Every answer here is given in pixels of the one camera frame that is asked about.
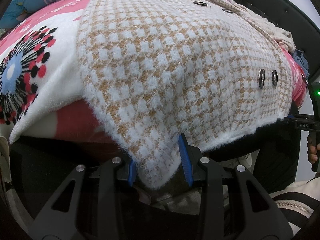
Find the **person's right hand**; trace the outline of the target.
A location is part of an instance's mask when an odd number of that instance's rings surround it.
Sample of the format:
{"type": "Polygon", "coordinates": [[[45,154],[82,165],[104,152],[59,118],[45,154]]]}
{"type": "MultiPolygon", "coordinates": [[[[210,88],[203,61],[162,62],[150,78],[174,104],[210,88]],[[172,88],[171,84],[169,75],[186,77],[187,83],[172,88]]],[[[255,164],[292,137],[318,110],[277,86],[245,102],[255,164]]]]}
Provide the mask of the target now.
{"type": "Polygon", "coordinates": [[[309,163],[314,164],[318,160],[317,152],[319,150],[319,144],[317,146],[312,144],[311,134],[307,137],[307,148],[308,161],[309,163]]]}

